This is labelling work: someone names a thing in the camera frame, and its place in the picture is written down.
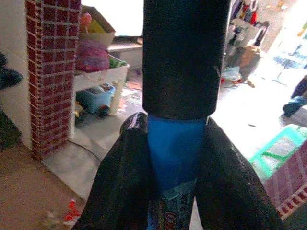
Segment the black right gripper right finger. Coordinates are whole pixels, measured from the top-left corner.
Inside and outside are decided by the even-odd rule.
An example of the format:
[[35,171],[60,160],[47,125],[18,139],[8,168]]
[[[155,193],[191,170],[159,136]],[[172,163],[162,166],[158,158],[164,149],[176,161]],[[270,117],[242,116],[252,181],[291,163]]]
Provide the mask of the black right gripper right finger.
[[251,164],[208,119],[196,182],[203,230],[286,230]]

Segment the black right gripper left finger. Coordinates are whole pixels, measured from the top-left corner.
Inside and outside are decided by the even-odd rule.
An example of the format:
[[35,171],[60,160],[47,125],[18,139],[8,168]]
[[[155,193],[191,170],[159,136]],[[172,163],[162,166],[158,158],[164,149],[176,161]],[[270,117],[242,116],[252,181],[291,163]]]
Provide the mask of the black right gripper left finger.
[[122,124],[102,159],[86,205],[71,230],[146,230],[148,205],[156,191],[150,163],[145,113]]

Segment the red white floor scrap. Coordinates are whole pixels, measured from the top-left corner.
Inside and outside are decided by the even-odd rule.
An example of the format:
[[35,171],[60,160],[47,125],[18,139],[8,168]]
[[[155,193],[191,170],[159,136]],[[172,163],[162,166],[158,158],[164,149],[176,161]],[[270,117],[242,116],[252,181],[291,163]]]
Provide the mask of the red white floor scrap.
[[71,199],[69,202],[69,210],[64,216],[63,224],[66,226],[73,226],[80,216],[81,214],[76,207],[76,200]]

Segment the green plastic stool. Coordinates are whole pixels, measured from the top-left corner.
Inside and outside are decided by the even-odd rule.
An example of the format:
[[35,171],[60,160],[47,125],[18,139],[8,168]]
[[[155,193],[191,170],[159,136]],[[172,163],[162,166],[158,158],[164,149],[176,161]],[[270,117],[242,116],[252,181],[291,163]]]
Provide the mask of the green plastic stool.
[[263,181],[270,178],[307,140],[307,127],[289,124],[248,161]]

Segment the brick pattern storage box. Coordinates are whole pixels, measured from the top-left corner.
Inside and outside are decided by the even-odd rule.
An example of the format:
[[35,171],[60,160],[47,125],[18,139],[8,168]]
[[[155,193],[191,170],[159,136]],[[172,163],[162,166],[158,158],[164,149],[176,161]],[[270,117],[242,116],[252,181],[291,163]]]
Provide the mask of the brick pattern storage box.
[[307,202],[307,140],[264,183],[281,220]]

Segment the light blue toy truck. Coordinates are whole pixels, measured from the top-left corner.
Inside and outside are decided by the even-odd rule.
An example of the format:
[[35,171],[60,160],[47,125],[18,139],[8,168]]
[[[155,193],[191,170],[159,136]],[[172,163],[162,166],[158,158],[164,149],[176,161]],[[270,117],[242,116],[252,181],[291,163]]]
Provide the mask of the light blue toy truck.
[[107,111],[110,109],[114,93],[115,87],[109,83],[104,83],[77,91],[76,100],[87,112],[97,115],[105,108]]

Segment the person in blue jeans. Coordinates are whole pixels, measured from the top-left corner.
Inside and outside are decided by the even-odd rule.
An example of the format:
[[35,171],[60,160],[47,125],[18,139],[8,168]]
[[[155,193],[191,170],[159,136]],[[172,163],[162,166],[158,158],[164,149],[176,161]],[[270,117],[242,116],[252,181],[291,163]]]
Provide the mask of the person in blue jeans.
[[307,105],[307,75],[295,87],[291,100],[283,106],[283,113],[286,117],[291,117],[305,105]]

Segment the white toy shelf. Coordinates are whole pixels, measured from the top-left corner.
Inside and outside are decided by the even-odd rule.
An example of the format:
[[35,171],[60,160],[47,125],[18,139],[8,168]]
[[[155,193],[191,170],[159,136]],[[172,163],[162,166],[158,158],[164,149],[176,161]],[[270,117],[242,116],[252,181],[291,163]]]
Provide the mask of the white toy shelf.
[[127,77],[129,64],[122,67],[104,69],[102,71],[84,72],[76,70],[74,73],[72,88],[72,106],[71,111],[75,109],[76,92],[85,90],[103,83],[111,83],[115,86],[115,95],[110,104],[109,114],[114,116],[117,114],[121,92]]

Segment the red brick pattern pillar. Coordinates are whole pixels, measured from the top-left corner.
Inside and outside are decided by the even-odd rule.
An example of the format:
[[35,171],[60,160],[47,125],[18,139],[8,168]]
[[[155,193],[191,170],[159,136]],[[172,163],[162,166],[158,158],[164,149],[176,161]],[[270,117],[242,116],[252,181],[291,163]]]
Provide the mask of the red brick pattern pillar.
[[32,155],[68,141],[81,0],[25,0]]

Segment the pink mesh toy bag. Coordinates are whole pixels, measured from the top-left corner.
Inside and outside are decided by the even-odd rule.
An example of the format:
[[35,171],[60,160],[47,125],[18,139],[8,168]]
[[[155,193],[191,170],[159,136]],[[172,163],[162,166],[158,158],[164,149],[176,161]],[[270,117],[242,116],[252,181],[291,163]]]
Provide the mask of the pink mesh toy bag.
[[95,40],[81,39],[77,46],[76,70],[86,73],[109,69],[107,48]]

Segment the cardboard box with toys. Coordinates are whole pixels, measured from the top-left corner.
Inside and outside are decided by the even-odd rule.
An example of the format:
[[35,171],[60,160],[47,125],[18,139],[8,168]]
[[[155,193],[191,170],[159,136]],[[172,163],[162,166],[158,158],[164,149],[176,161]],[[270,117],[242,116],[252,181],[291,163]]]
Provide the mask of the cardboard box with toys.
[[109,47],[115,37],[115,29],[91,6],[82,6],[79,39],[89,39]]

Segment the dark cloth pile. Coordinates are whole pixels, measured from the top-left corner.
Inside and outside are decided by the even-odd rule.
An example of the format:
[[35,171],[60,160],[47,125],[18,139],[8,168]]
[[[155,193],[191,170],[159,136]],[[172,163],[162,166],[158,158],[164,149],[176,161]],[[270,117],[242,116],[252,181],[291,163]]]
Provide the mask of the dark cloth pile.
[[0,91],[17,85],[23,79],[19,72],[5,67],[7,61],[6,56],[0,53]]

